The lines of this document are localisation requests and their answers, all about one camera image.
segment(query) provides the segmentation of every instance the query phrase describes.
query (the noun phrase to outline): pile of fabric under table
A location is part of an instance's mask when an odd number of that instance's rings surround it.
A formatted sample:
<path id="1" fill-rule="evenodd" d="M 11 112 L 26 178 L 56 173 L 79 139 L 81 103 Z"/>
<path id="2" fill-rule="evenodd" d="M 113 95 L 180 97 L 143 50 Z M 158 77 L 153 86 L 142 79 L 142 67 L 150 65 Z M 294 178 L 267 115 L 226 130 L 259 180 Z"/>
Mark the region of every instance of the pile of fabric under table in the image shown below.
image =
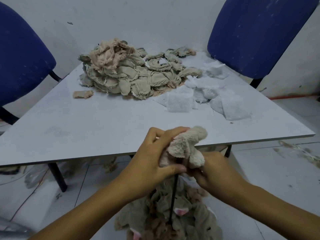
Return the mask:
<path id="1" fill-rule="evenodd" d="M 176 88 L 186 76 L 199 76 L 201 69 L 182 65 L 179 57 L 196 55 L 192 49 L 168 49 L 148 55 L 144 48 L 134 48 L 126 41 L 102 41 L 89 54 L 82 54 L 82 86 L 95 86 L 102 92 L 132 94 L 146 99 Z"/>
<path id="2" fill-rule="evenodd" d="M 206 136 L 207 131 L 200 126 L 179 134 L 162 154 L 160 167 L 177 162 L 189 168 L 203 166 L 205 159 L 194 145 Z M 173 186 L 174 178 L 171 177 L 158 185 L 147 197 L 123 207 L 115 219 L 115 230 L 129 227 L 127 240 L 222 239 L 222 231 L 213 211 L 202 202 L 202 197 L 206 196 L 207 192 L 187 175 L 178 177 L 172 226 L 168 223 Z"/>

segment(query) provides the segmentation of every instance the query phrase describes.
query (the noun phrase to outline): table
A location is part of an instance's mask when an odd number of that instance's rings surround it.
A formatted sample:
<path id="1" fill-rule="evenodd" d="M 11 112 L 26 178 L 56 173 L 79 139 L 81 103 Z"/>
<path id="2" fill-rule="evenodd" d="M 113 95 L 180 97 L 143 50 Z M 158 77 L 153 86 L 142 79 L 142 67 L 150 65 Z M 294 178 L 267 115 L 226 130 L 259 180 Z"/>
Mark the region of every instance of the table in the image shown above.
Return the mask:
<path id="1" fill-rule="evenodd" d="M 182 60 L 186 66 L 200 68 L 212 58 L 198 52 Z M 169 113 L 152 97 L 140 101 L 94 91 L 91 98 L 74 99 L 74 91 L 90 90 L 79 85 L 82 73 L 80 64 L 0 137 L 1 166 L 134 154 L 150 127 L 166 130 L 200 125 L 208 136 L 199 146 L 315 134 L 231 71 L 225 81 L 244 97 L 251 120 L 226 121 L 208 104 L 190 113 Z"/>

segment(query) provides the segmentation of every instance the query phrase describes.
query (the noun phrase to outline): wall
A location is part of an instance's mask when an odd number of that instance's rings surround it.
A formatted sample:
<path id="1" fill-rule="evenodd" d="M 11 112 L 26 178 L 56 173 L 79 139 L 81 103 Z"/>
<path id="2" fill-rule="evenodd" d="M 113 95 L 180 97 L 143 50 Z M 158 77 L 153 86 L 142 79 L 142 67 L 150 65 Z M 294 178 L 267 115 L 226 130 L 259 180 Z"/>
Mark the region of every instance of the wall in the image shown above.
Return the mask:
<path id="1" fill-rule="evenodd" d="M 149 53 L 188 45 L 205 50 L 225 0 L 0 0 L 17 11 L 54 55 L 54 71 L 66 76 L 80 53 L 114 37 Z M 266 96 L 312 93 L 320 77 L 320 10 L 316 10 L 272 73 L 259 88 Z M 46 78 L 36 89 L 5 106 L 22 116 L 56 82 Z"/>

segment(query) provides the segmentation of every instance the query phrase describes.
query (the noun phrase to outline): tiled floor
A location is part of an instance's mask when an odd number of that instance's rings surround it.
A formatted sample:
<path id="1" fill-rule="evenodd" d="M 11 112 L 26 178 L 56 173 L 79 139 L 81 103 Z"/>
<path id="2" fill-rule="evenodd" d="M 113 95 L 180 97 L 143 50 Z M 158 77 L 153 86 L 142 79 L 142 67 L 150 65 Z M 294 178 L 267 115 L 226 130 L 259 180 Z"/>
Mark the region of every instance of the tiled floor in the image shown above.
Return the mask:
<path id="1" fill-rule="evenodd" d="M 286 142 L 299 144 L 302 148 L 310 149 L 313 154 L 320 155 L 320 103 L 313 98 L 274 102 L 317 133 L 314 137 L 289 139 Z M 280 146 L 277 141 L 233 145 L 232 152 L 230 163 L 251 183 L 320 215 L 320 169 L 299 153 Z M 110 157 L 99 158 L 81 167 L 66 180 L 68 190 L 65 193 L 60 192 L 54 181 L 46 180 L 21 207 L 14 221 L 36 231 L 50 224 L 114 179 L 128 164 L 130 157 L 117 158 L 117 169 L 106 174 L 102 164 L 109 160 Z M 10 219 L 32 191 L 24 186 L 23 174 L 0 177 L 0 216 Z M 283 239 L 270 228 L 211 196 L 205 198 L 204 202 L 217 215 L 224 239 Z M 96 240 L 125 238 L 124 231 L 114 231 L 113 218 L 93 237 Z"/>

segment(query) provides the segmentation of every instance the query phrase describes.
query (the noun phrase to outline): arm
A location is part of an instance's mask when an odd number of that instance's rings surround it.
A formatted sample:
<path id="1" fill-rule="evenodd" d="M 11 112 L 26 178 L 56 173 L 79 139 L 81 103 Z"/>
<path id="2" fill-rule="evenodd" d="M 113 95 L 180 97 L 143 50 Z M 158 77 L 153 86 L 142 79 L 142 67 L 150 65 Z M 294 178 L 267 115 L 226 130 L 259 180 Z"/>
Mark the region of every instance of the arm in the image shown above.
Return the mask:
<path id="1" fill-rule="evenodd" d="M 245 181 L 219 152 L 203 153 L 205 165 L 192 171 L 198 184 L 211 195 L 233 206 L 290 240 L 315 240 L 320 217 L 293 206 Z"/>
<path id="2" fill-rule="evenodd" d="M 29 240 L 89 240 L 123 206 L 149 194 L 165 178 L 185 173 L 186 167 L 180 164 L 159 168 L 159 159 L 173 138 L 187 129 L 151 128 L 116 179 Z"/>

